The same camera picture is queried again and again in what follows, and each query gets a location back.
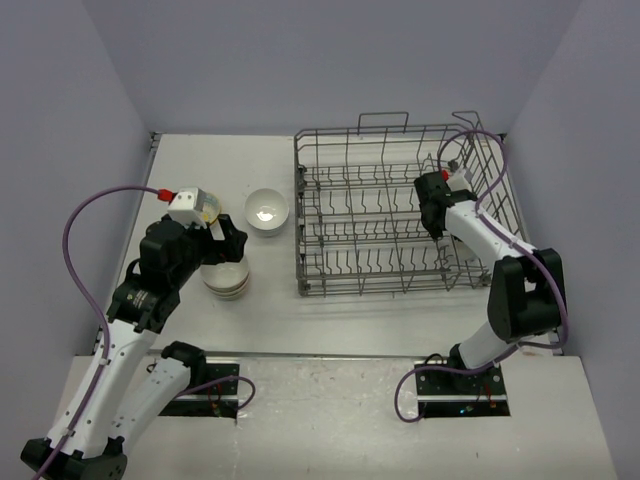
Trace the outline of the beige bowl colourful leaves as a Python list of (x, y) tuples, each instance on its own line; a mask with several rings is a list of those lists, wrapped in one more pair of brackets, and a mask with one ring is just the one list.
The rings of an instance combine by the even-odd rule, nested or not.
[(211, 291), (211, 294), (213, 295), (213, 297), (215, 299), (221, 300), (221, 301), (234, 301), (237, 299), (242, 298), (246, 292), (245, 291), (235, 291), (235, 292), (216, 292), (216, 291)]

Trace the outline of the beige bowl orange flower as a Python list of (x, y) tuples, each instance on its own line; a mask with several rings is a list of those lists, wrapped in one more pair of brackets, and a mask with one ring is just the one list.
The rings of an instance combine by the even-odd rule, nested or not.
[(218, 289), (233, 289), (244, 283), (249, 275), (249, 263), (243, 258), (239, 263), (202, 265), (199, 269), (204, 284)]

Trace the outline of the white bowl front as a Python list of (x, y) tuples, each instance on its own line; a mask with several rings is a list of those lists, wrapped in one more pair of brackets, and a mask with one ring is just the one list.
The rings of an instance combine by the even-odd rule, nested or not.
[(479, 257), (464, 242), (456, 242), (456, 251), (461, 263), (478, 263)]

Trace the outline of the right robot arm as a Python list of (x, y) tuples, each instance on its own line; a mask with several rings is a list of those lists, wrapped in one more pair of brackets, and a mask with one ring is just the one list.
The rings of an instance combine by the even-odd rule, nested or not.
[(491, 269), (487, 320), (450, 350), (446, 380), (467, 393), (482, 371), (510, 356), (520, 345), (559, 328), (567, 335), (568, 311), (560, 255), (526, 243), (486, 213), (469, 190), (452, 190), (440, 172), (414, 180), (422, 226), (434, 239), (445, 233), (462, 241)]

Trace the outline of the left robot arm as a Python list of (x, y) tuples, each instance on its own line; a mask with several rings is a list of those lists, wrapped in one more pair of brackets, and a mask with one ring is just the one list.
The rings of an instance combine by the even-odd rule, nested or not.
[(49, 433), (23, 447), (20, 459), (37, 477), (122, 478), (132, 447), (166, 405), (206, 385), (203, 350), (175, 341), (135, 392), (125, 394), (191, 276), (201, 266), (243, 259), (246, 233), (227, 214), (217, 224), (220, 240), (207, 227), (186, 227), (169, 216), (147, 228), (138, 258), (113, 293), (107, 332), (79, 389)]

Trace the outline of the yellow checked bowl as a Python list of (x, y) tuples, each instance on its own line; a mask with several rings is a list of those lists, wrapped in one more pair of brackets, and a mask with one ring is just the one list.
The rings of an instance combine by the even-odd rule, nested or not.
[(209, 192), (201, 191), (199, 205), (203, 222), (206, 225), (215, 223), (221, 213), (219, 199)]

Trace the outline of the white bowl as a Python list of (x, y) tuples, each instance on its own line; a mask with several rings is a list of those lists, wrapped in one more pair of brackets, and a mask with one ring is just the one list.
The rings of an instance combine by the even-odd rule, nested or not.
[(290, 213), (284, 196), (269, 188), (253, 191), (244, 204), (248, 224), (278, 225), (287, 222)]
[(251, 232), (260, 238), (270, 238), (280, 235), (286, 227), (287, 222), (278, 225), (249, 224)]
[(478, 263), (479, 257), (464, 242), (456, 242), (456, 251), (461, 263)]

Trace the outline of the beige bowl small flowers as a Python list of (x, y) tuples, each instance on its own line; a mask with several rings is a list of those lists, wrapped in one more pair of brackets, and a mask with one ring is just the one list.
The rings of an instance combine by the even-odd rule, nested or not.
[(249, 287), (249, 283), (245, 282), (241, 285), (237, 285), (235, 288), (233, 289), (218, 289), (218, 288), (214, 288), (213, 286), (206, 284), (206, 288), (211, 292), (211, 291), (216, 291), (216, 292), (235, 292), (235, 291), (246, 291)]

